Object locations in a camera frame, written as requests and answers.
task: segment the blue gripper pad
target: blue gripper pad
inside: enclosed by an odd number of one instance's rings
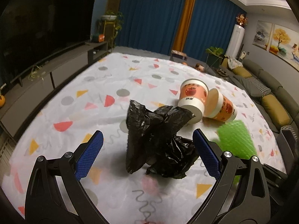
[[[198,130],[193,132],[193,143],[210,176],[216,180],[220,178],[220,162],[210,148],[206,139]]]
[[[76,164],[75,176],[78,181],[80,181],[81,178],[85,178],[87,176],[90,168],[95,161],[95,158],[99,154],[104,143],[103,133],[97,130],[90,138],[88,143],[88,146],[86,147],[85,151],[82,153]]]

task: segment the curtain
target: curtain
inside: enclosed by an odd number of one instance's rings
[[[185,0],[180,24],[178,26],[178,31],[176,32],[175,40],[172,47],[172,49],[174,50],[183,51],[192,18],[194,4],[195,0]]]
[[[236,24],[246,12],[229,0],[196,0],[184,50],[188,57],[205,61],[205,49],[221,47],[224,53]]]
[[[124,24],[116,43],[168,55],[185,0],[121,0]]]

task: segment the paper cup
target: paper cup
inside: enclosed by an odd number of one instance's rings
[[[208,93],[207,85],[198,79],[188,79],[182,83],[178,106],[190,110],[195,115],[189,124],[201,121]]]
[[[237,107],[227,99],[218,89],[209,91],[204,117],[212,118],[222,122],[233,121],[237,116]]]

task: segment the metal bolt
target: metal bolt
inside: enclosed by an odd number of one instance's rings
[[[231,157],[232,155],[231,155],[230,152],[224,152],[224,156],[226,156],[226,157]]]
[[[252,160],[253,160],[253,161],[259,161],[259,158],[258,158],[257,156],[253,156],[253,157],[252,157]]]
[[[39,156],[39,157],[37,158],[37,161],[42,161],[42,160],[44,160],[44,156]]]
[[[72,155],[73,155],[72,152],[66,152],[66,153],[64,154],[64,157],[65,157],[65,158],[69,158],[69,157],[71,157]]]

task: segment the black plastic bag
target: black plastic bag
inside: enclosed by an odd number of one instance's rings
[[[198,153],[192,140],[176,133],[193,117],[191,111],[180,107],[162,106],[152,112],[131,100],[127,114],[128,173],[134,173],[148,163],[151,166],[147,174],[184,178],[185,172],[198,158]]]

